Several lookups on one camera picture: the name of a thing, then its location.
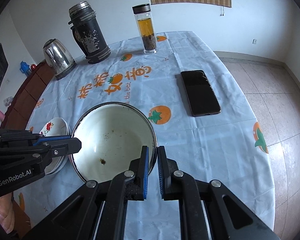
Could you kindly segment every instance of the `person's arm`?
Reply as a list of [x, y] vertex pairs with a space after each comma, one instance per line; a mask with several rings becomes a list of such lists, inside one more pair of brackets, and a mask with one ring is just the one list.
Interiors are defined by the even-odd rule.
[[14, 228], [14, 212], [11, 201], [12, 193], [0, 197], [0, 224], [6, 233]]

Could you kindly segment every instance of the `stainless steel kettle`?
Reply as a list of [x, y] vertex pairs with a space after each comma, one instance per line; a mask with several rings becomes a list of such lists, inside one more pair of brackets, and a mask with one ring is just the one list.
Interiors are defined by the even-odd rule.
[[48, 40], [43, 46], [44, 58], [54, 70], [57, 80], [68, 75], [77, 65], [70, 52], [57, 39]]

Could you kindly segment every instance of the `phone screen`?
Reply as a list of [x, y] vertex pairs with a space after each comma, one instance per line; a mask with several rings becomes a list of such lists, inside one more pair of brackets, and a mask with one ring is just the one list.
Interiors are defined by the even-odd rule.
[[183, 71], [181, 77], [193, 116], [220, 113], [218, 100], [202, 70]]

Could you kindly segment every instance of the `tile floor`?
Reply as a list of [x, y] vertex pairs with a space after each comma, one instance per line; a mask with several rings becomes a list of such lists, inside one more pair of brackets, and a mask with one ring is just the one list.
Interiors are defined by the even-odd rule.
[[293, 240], [300, 231], [300, 90], [281, 66], [221, 58], [263, 130], [275, 183], [274, 232]]

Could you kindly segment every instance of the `tablecloth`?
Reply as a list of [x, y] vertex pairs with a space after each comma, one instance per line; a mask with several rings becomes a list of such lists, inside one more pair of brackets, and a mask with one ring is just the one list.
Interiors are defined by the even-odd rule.
[[[111, 44], [98, 64], [76, 58], [65, 78], [51, 80], [27, 125], [38, 133], [62, 117], [73, 129], [91, 107], [108, 101], [131, 104], [153, 123], [158, 145], [195, 179], [218, 179], [266, 225], [274, 227], [274, 180], [257, 119], [233, 76], [193, 32], [157, 34], [158, 52], [145, 55], [139, 37]], [[221, 106], [216, 115], [192, 117], [180, 72], [203, 70]], [[68, 161], [56, 174], [15, 191], [36, 225], [83, 182]], [[125, 239], [179, 239], [178, 202], [164, 202], [157, 164], [148, 178], [147, 200], [129, 201]]]

